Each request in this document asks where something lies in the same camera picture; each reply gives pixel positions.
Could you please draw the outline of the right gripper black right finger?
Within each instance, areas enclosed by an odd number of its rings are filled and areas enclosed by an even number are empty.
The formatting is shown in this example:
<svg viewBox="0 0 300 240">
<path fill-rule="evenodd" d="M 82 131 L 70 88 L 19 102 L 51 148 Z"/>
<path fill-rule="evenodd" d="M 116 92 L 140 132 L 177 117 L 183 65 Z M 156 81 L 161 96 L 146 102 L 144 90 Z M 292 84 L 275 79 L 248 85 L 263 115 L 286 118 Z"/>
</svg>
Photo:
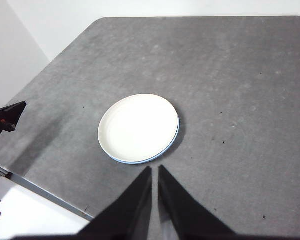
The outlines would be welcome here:
<svg viewBox="0 0 300 240">
<path fill-rule="evenodd" d="M 158 200 L 180 240 L 298 240 L 297 236 L 238 234 L 197 202 L 163 166 L 158 167 Z"/>
</svg>

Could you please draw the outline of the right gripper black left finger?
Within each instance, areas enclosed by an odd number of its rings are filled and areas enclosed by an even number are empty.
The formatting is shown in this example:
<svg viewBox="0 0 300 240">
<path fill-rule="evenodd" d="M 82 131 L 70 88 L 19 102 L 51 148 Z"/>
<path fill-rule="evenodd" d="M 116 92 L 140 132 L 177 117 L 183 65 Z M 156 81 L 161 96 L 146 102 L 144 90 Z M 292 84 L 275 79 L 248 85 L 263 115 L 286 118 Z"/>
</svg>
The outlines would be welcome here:
<svg viewBox="0 0 300 240">
<path fill-rule="evenodd" d="M 16 236 L 15 240 L 146 240 L 152 212 L 152 169 L 76 234 Z"/>
</svg>

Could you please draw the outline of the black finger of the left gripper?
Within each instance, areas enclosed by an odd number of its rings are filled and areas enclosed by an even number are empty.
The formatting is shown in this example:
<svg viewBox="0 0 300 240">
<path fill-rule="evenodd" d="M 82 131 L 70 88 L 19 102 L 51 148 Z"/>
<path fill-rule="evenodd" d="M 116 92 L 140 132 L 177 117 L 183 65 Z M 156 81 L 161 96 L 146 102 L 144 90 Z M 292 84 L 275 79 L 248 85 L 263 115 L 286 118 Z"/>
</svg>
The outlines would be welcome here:
<svg viewBox="0 0 300 240">
<path fill-rule="evenodd" d="M 25 101 L 21 101 L 0 108 L 0 123 L 17 125 L 26 106 L 27 103 Z"/>
</svg>

